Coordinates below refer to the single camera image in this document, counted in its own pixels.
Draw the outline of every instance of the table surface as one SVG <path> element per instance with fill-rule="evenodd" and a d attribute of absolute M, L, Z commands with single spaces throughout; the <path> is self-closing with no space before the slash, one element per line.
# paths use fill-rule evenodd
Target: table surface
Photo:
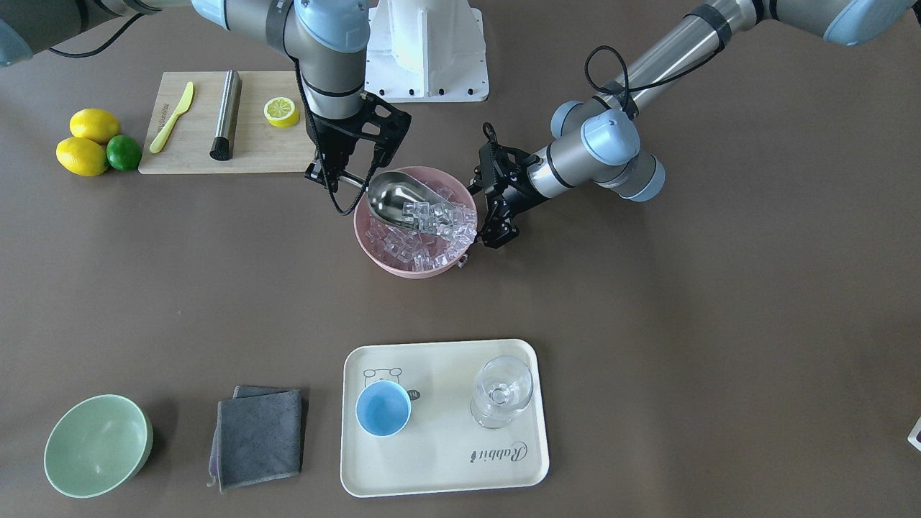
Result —
<path fill-rule="evenodd" d="M 489 100 L 403 105 L 395 167 L 466 182 L 483 121 L 504 144 L 545 146 L 554 109 L 590 96 L 595 46 L 635 59 L 695 2 L 472 4 Z M 765 22 L 637 119 L 669 171 L 659 197 L 579 187 L 520 217 L 503 249 L 421 281 L 371 263 L 298 174 L 82 178 L 56 162 L 89 106 L 141 140 L 164 71 L 290 69 L 188 8 L 102 55 L 0 71 L 0 515 L 921 515 L 906 440 L 921 416 L 919 55 L 909 16 L 851 49 Z M 616 63 L 599 56 L 593 73 Z M 540 485 L 343 490 L 350 351 L 504 337 L 541 363 Z M 309 393 L 303 473 L 221 495 L 209 447 L 237 384 Z M 148 412 L 154 449 L 124 487 L 71 500 L 45 480 L 44 444 L 104 393 Z"/>

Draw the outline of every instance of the yellow lemon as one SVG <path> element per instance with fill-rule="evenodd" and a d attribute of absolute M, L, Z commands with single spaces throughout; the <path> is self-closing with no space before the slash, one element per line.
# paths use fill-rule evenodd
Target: yellow lemon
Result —
<path fill-rule="evenodd" d="M 289 128 L 300 120 L 297 105 L 287 97 L 276 97 L 265 103 L 263 110 L 269 124 L 276 128 Z"/>
<path fill-rule="evenodd" d="M 97 144 L 106 144 L 122 131 L 115 115 L 99 108 L 86 108 L 70 118 L 70 133 L 88 138 Z"/>
<path fill-rule="evenodd" d="M 99 176 L 109 168 L 105 148 L 82 136 L 62 140 L 55 154 L 61 165 L 80 176 Z"/>

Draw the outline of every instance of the pink bowl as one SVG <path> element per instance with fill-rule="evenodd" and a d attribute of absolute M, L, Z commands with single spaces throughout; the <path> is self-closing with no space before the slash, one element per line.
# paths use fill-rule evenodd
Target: pink bowl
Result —
<path fill-rule="evenodd" d="M 476 204 L 473 202 L 473 196 L 467 192 L 467 188 L 464 187 L 463 183 L 459 182 L 453 176 L 447 174 L 444 171 L 437 170 L 435 168 L 430 168 L 426 166 L 410 166 L 399 168 L 396 171 L 402 171 L 406 174 L 412 176 L 419 182 L 422 182 L 428 185 L 432 190 L 437 190 L 438 187 L 445 186 L 448 187 L 451 191 L 454 192 L 454 195 L 451 197 L 451 202 L 456 204 L 464 204 L 467 207 L 476 210 Z M 372 261 L 378 264 L 384 270 L 394 274 L 397 277 L 403 278 L 427 278 L 434 277 L 440 273 L 447 272 L 452 266 L 454 266 L 463 256 L 463 253 L 459 253 L 457 257 L 453 258 L 444 266 L 439 266 L 438 268 L 433 268 L 431 270 L 425 270 L 422 272 L 414 272 L 410 270 L 401 270 L 399 268 L 394 268 L 390 265 L 385 265 L 383 261 L 371 250 L 371 243 L 367 237 L 367 230 L 370 228 L 371 219 L 374 218 L 371 215 L 371 207 L 367 204 L 367 198 L 362 196 L 361 201 L 358 202 L 358 206 L 355 208 L 353 213 L 353 221 L 355 224 L 355 237 L 358 238 L 358 244 L 361 245 L 361 249 L 365 251 L 368 257 Z"/>

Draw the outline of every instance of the metal ice scoop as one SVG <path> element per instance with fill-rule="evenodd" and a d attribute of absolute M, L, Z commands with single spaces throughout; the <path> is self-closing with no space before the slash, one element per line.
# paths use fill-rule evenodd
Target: metal ice scoop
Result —
<path fill-rule="evenodd" d="M 412 176 L 400 171 L 385 171 L 367 185 L 367 202 L 371 213 L 394 227 L 418 230 L 411 218 L 403 217 L 406 202 L 427 202 L 431 206 L 447 204 L 448 200 L 429 189 Z"/>

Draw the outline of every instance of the citrus fruit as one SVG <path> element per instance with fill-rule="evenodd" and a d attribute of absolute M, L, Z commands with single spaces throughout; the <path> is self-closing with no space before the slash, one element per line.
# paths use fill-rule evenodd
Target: citrus fruit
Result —
<path fill-rule="evenodd" d="M 86 108 L 70 118 L 70 133 L 105 144 L 122 131 L 115 115 L 99 108 Z"/>
<path fill-rule="evenodd" d="M 106 146 L 106 158 L 119 171 L 133 171 L 141 163 L 141 147 L 128 135 L 116 135 Z"/>
<path fill-rule="evenodd" d="M 68 171 L 80 176 L 99 176 L 109 168 L 106 150 L 82 136 L 71 136 L 58 143 L 58 161 Z"/>
<path fill-rule="evenodd" d="M 287 97 L 276 97 L 265 103 L 263 110 L 269 124 L 277 128 L 289 128 L 300 120 L 297 105 Z"/>

